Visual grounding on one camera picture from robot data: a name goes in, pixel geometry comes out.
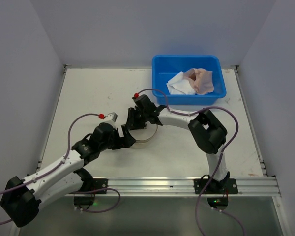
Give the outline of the white mesh laundry bag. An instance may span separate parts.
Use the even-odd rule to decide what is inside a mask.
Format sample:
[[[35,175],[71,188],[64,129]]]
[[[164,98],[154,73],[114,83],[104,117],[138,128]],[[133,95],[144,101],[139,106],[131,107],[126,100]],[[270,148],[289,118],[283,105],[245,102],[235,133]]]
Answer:
[[[156,137],[158,132],[158,125],[147,123],[143,129],[131,130],[130,134],[136,140],[132,149],[142,149],[149,145],[151,141]]]

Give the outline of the white padded bra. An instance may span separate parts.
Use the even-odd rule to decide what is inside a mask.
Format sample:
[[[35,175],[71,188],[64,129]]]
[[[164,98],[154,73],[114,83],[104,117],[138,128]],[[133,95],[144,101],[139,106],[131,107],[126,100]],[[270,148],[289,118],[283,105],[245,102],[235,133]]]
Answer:
[[[189,80],[184,78],[182,71],[172,77],[166,85],[170,95],[195,95],[194,89]]]

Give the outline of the pink beige bra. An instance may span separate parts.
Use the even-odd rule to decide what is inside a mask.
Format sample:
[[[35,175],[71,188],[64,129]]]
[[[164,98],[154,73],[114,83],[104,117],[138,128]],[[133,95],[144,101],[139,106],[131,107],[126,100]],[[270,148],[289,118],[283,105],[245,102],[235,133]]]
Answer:
[[[212,71],[202,68],[192,68],[184,72],[184,78],[189,80],[190,85],[197,95],[206,95],[214,92]]]

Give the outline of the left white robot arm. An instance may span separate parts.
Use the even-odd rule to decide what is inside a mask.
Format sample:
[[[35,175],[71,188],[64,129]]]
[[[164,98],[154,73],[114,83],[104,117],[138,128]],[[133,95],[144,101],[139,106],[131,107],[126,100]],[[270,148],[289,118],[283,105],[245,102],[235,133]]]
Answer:
[[[125,125],[121,129],[122,136],[117,128],[101,123],[93,133],[71,146],[63,158],[23,179],[11,178],[0,206],[20,228],[31,222],[44,206],[66,194],[105,194],[110,190],[108,184],[94,180],[84,167],[107,149],[129,148],[136,142]]]

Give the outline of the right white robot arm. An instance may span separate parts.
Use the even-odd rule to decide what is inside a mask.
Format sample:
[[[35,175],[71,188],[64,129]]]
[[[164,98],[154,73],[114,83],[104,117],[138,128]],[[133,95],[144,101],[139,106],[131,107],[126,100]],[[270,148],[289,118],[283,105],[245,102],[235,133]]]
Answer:
[[[146,123],[158,126],[174,126],[190,131],[198,148],[206,154],[211,182],[208,188],[217,191],[225,188],[230,177],[223,159],[227,130],[209,110],[194,115],[182,111],[170,111],[165,105],[156,106],[148,96],[133,97],[134,108],[128,109],[126,127],[143,129]]]

